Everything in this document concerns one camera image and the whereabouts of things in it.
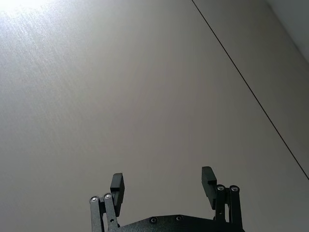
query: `white surface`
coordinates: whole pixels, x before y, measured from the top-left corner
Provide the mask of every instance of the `white surface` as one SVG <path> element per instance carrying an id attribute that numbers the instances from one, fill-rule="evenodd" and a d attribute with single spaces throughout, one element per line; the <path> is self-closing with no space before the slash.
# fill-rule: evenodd
<path id="1" fill-rule="evenodd" d="M 121 225 L 211 218 L 205 165 L 246 231 L 308 227 L 307 179 L 190 1 L 52 1 L 0 30 L 1 231 L 90 231 L 116 172 Z"/>
<path id="2" fill-rule="evenodd" d="M 309 64 L 265 2 L 195 2 L 309 175 Z"/>
<path id="3" fill-rule="evenodd" d="M 309 62 L 309 1 L 267 0 Z"/>

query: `gray surface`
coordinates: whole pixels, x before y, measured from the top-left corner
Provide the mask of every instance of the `gray surface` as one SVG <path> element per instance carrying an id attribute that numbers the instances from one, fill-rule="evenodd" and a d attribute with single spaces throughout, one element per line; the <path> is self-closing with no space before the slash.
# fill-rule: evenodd
<path id="1" fill-rule="evenodd" d="M 309 62 L 309 1 L 267 0 Z"/>
<path id="2" fill-rule="evenodd" d="M 0 26 L 2 231 L 90 231 L 115 172 L 121 224 L 210 218 L 204 165 L 240 186 L 246 231 L 308 227 L 308 181 L 190 1 L 53 1 Z"/>
<path id="3" fill-rule="evenodd" d="M 195 2 L 309 175 L 309 64 L 264 1 Z"/>

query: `black line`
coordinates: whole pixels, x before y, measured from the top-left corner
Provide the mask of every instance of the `black line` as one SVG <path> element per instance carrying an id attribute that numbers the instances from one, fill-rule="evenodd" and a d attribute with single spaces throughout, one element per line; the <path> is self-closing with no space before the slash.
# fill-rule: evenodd
<path id="1" fill-rule="evenodd" d="M 210 28 L 210 30 L 212 31 L 213 35 L 216 37 L 217 41 L 219 42 L 219 44 L 221 45 L 221 47 L 223 48 L 223 50 L 225 51 L 225 53 L 227 54 L 228 58 L 231 60 L 231 62 L 233 63 L 234 67 L 236 68 L 237 72 L 240 74 L 242 80 L 245 82 L 245 84 L 247 85 L 247 87 L 249 88 L 250 92 L 252 93 L 252 95 L 254 96 L 255 100 L 257 101 L 257 103 L 260 105 L 260 107 L 262 108 L 264 114 L 266 115 L 266 117 L 269 119 L 271 125 L 274 127 L 274 129 L 276 130 L 277 134 L 280 136 L 281 140 L 283 141 L 284 145 L 286 146 L 286 148 L 289 150 L 289 152 L 291 153 L 291 155 L 293 156 L 293 158 L 295 159 L 296 163 L 298 164 L 298 166 L 300 167 L 300 169 L 302 170 L 302 172 L 304 173 L 304 175 L 306 176 L 306 178 L 309 180 L 308 175 L 306 174 L 305 170 L 303 169 L 303 167 L 300 165 L 300 163 L 298 162 L 298 160 L 296 159 L 295 155 L 292 153 L 292 151 L 290 150 L 289 146 L 287 145 L 287 143 L 285 142 L 285 140 L 283 139 L 283 137 L 281 136 L 281 134 L 279 133 L 278 129 L 276 128 L 275 124 L 272 122 L 272 120 L 270 119 L 270 117 L 268 116 L 268 114 L 266 113 L 265 109 L 263 108 L 262 104 L 260 103 L 260 101 L 257 99 L 256 95 L 254 94 L 254 92 L 252 91 L 252 89 L 250 88 L 249 84 L 247 83 L 247 81 L 245 80 L 245 78 L 243 77 L 243 75 L 241 74 L 241 72 L 239 71 L 238 67 L 236 66 L 235 62 L 232 60 L 231 56 L 228 54 L 227 50 L 225 49 L 225 47 L 223 46 L 223 44 L 221 43 L 221 41 L 219 40 L 218 36 L 216 35 L 216 33 L 214 33 L 213 29 L 211 28 L 210 24 L 208 23 L 208 21 L 206 20 L 206 18 L 204 17 L 204 15 L 202 14 L 202 12 L 199 10 L 199 8 L 197 7 L 197 5 L 195 4 L 194 0 L 191 0 L 192 3 L 195 5 L 196 9 L 198 10 L 198 12 L 200 13 L 200 15 L 203 17 L 205 23 L 208 25 L 208 27 Z"/>

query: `screw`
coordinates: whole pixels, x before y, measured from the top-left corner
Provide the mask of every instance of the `screw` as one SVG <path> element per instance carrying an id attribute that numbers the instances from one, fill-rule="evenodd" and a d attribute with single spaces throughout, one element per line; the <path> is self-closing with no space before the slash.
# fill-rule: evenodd
<path id="1" fill-rule="evenodd" d="M 158 222 L 158 218 L 156 218 L 156 217 L 152 217 L 151 219 L 150 219 L 150 223 L 151 224 L 156 224 Z"/>
<path id="2" fill-rule="evenodd" d="M 224 187 L 220 185 L 220 186 L 217 187 L 217 189 L 222 191 L 222 190 L 224 190 Z"/>
<path id="3" fill-rule="evenodd" d="M 232 187 L 231 189 L 232 189 L 232 191 L 234 191 L 234 192 L 237 192 L 237 191 L 239 190 L 238 187 L 236 187 L 236 186 Z"/>
<path id="4" fill-rule="evenodd" d="M 112 196 L 112 195 L 110 195 L 110 194 L 108 193 L 108 194 L 106 194 L 106 195 L 104 196 L 104 198 L 105 198 L 105 199 L 109 199 L 109 198 L 111 198 L 111 196 Z"/>
<path id="5" fill-rule="evenodd" d="M 177 216 L 176 217 L 176 221 L 182 221 L 182 220 L 183 220 L 182 216 Z"/>

